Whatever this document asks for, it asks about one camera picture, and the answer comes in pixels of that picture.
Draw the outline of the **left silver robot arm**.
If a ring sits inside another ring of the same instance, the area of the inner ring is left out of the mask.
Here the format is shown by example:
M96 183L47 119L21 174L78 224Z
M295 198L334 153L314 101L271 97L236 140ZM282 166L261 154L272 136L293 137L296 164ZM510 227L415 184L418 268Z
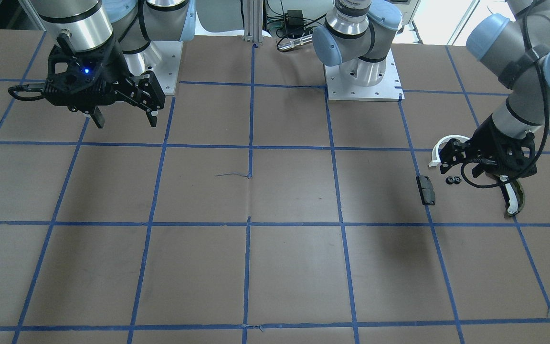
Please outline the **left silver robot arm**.
M465 44L471 54L510 90L470 139L450 139L441 148L440 172L473 165L510 180L536 174L546 143L535 132L550 124L550 0L510 0L515 21L500 14L484 19ZM337 0L323 25L313 30L313 46L323 65L339 66L359 86L380 82L386 56L402 23L400 10L386 0Z

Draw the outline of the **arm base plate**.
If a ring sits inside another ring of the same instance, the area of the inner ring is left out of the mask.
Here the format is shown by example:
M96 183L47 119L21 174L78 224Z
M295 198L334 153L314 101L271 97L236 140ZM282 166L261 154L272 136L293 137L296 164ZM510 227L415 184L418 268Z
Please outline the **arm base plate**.
M386 59L377 63L354 59L325 66L324 71L330 100L399 102L405 99L391 50Z
M125 52L125 61L134 75L153 72L164 94L174 96L183 46L183 42L177 41L151 41L141 52Z

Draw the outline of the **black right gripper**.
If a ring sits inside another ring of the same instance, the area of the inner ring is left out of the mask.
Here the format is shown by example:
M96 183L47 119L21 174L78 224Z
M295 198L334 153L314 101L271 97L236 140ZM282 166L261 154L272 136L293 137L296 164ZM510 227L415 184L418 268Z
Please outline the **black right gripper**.
M124 53L117 41L74 56L53 46L48 56L48 72L44 98L55 106L90 111L90 117L99 129L105 118L99 107L115 102L127 102L146 112L151 127L156 127L165 95L154 72L131 74Z

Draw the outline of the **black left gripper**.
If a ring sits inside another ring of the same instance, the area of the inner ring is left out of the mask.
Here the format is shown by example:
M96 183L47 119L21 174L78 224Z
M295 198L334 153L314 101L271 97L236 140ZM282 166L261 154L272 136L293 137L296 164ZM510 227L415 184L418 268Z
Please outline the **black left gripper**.
M484 172L509 178L528 178L537 173L537 166L533 163L536 156L534 138L532 131L522 135L521 139L509 137L489 116L465 143L451 139L443 146L439 153L440 172L445 174L452 166L461 163L476 163L472 169L474 178Z

